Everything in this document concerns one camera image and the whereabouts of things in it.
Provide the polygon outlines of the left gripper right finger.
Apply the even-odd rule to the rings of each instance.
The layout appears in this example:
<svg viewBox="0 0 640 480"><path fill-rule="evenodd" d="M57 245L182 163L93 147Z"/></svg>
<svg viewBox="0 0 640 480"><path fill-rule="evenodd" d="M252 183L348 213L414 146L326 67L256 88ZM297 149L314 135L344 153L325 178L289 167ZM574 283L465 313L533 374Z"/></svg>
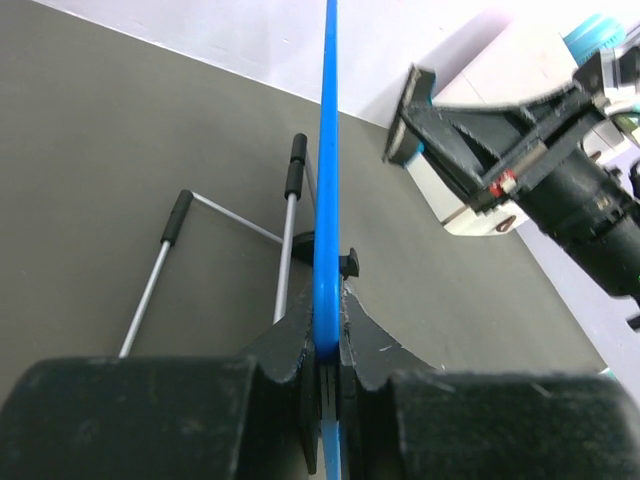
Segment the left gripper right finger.
<svg viewBox="0 0 640 480"><path fill-rule="evenodd" d="M599 374L439 371L341 299L346 479L635 479L639 409Z"/></svg>

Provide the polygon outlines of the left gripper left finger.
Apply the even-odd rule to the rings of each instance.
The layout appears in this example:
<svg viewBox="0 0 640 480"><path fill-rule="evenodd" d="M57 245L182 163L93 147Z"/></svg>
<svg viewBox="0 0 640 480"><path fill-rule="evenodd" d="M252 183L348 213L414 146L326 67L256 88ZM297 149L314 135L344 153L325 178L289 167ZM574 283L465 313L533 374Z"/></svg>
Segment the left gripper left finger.
<svg viewBox="0 0 640 480"><path fill-rule="evenodd" d="M306 479L312 293L240 353L42 360L1 409L5 479Z"/></svg>

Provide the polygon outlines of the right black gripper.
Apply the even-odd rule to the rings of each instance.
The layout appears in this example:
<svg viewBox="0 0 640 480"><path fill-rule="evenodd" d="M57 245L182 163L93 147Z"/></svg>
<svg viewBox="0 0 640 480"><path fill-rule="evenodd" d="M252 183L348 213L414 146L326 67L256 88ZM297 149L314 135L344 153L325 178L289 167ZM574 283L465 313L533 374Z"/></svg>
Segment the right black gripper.
<svg viewBox="0 0 640 480"><path fill-rule="evenodd" d="M404 107L425 160L458 199L479 211L513 201L606 293L636 295L639 198L581 146L605 115L575 79L536 100ZM454 145L461 150L441 149Z"/></svg>

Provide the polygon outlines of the blue framed whiteboard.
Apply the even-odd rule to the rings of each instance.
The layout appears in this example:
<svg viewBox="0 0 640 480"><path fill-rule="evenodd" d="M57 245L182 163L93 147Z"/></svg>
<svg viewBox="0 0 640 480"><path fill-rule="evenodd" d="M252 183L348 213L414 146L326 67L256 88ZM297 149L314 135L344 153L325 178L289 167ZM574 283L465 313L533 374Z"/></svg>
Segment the blue framed whiteboard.
<svg viewBox="0 0 640 480"><path fill-rule="evenodd" d="M340 479L338 420L339 304L339 153L338 153L338 3L326 3L318 178L310 182L315 195L312 340L320 348L320 432L328 479Z"/></svg>

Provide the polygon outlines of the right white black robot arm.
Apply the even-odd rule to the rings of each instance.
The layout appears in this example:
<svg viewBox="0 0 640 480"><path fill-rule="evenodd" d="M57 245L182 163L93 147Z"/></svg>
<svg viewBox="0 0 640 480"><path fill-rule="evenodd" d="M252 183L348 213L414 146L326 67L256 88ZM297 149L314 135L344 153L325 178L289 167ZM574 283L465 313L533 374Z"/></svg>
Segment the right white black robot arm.
<svg viewBox="0 0 640 480"><path fill-rule="evenodd" d="M638 100L638 48L600 50L568 84L517 104L435 106L434 83L412 67L398 115L454 195L477 213L516 204L609 296L637 299L639 173L622 182L582 143Z"/></svg>

